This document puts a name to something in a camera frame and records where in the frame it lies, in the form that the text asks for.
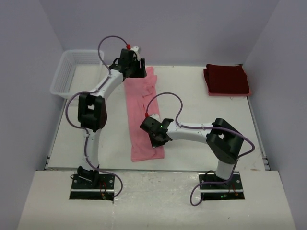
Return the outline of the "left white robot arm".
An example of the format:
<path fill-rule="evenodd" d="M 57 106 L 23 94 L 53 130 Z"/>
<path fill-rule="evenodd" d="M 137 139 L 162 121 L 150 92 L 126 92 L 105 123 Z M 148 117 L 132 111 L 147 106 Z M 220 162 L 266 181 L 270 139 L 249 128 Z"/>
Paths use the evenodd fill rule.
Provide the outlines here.
<path fill-rule="evenodd" d="M 89 188 L 99 185 L 99 139 L 107 122 L 106 101 L 111 93 L 126 78 L 144 78 L 146 76 L 145 60 L 140 57 L 140 48 L 133 46 L 121 50 L 109 67 L 110 72 L 91 91 L 82 93 L 78 99 L 78 116 L 80 126 L 85 130 L 83 162 L 77 174 Z"/>

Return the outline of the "pink t shirt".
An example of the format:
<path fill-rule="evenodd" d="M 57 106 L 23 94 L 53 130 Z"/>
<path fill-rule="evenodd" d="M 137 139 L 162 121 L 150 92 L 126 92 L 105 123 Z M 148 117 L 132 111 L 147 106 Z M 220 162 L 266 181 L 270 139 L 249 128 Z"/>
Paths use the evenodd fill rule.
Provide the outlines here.
<path fill-rule="evenodd" d="M 140 125 L 145 119 L 146 107 L 150 100 L 157 95 L 155 87 L 157 75 L 154 72 L 154 67 L 147 67 L 146 73 L 145 78 L 124 80 L 132 161 L 163 159 L 165 157 L 164 148 L 153 148 L 149 135 L 140 129 Z"/>

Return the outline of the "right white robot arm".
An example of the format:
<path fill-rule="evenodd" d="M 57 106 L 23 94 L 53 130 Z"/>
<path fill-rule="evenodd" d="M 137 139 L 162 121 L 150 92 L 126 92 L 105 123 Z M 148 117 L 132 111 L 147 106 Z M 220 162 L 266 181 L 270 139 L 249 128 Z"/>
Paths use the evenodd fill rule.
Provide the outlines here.
<path fill-rule="evenodd" d="M 238 160 L 243 144 L 243 136 L 222 118 L 213 123 L 177 123 L 165 118 L 159 121 L 156 116 L 148 116 L 140 125 L 150 138 L 153 148 L 173 140 L 189 140 L 207 144 L 218 159 L 214 183 L 225 188 L 231 183 L 231 174 Z"/>

